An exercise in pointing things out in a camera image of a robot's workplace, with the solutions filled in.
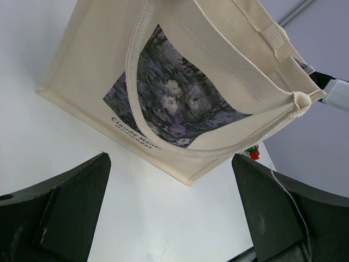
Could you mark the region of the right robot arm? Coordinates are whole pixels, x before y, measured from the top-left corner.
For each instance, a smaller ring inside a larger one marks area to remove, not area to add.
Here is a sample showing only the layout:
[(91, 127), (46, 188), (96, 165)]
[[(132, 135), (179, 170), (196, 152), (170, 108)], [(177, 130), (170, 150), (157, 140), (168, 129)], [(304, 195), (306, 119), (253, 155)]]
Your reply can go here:
[(320, 72), (313, 72), (310, 77), (326, 93), (321, 103), (348, 112), (348, 81)]

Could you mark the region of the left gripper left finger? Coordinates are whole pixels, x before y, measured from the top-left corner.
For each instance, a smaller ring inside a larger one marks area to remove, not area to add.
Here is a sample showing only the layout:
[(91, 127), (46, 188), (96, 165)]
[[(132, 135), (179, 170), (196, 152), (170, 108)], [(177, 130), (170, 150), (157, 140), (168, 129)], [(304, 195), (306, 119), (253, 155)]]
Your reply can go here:
[(105, 152), (1, 196), (1, 261), (87, 261), (109, 180)]

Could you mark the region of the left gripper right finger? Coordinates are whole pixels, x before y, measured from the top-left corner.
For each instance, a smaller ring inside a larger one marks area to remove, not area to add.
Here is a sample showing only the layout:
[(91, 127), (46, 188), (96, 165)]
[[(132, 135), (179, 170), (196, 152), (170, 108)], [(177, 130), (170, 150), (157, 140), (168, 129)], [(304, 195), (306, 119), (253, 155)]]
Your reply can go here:
[(232, 159), (257, 261), (348, 261), (348, 198)]

